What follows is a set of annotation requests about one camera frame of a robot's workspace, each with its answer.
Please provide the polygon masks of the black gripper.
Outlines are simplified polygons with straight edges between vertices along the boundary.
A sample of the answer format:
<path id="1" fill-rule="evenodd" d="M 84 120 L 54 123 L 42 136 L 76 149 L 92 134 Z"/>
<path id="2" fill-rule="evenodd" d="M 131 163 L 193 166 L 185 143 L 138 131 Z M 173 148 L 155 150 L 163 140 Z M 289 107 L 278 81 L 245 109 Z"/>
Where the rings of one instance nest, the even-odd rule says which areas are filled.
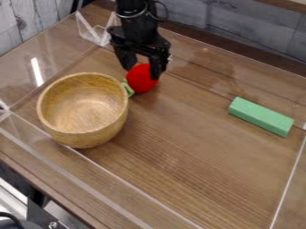
<path id="1" fill-rule="evenodd" d="M 171 48 L 171 43 L 159 33 L 159 19 L 153 13 L 117 13 L 117 16 L 121 25 L 111 26 L 108 33 L 119 63 L 130 71 L 138 63 L 137 55 L 145 55 L 150 59 L 151 79 L 158 81 L 166 71 Z"/>

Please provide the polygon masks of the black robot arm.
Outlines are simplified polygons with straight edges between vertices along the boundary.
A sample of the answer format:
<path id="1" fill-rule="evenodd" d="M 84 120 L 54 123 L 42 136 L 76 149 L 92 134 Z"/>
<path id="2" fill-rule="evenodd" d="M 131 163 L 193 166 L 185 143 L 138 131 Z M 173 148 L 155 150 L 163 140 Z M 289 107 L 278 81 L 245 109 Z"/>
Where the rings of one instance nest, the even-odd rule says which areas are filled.
<path id="1" fill-rule="evenodd" d="M 130 71 L 138 63 L 137 55 L 150 61 L 151 79 L 157 81 L 170 60 L 170 41 L 159 33 L 158 0 L 115 0 L 115 14 L 121 25 L 107 28 L 111 45 L 122 67 Z"/>

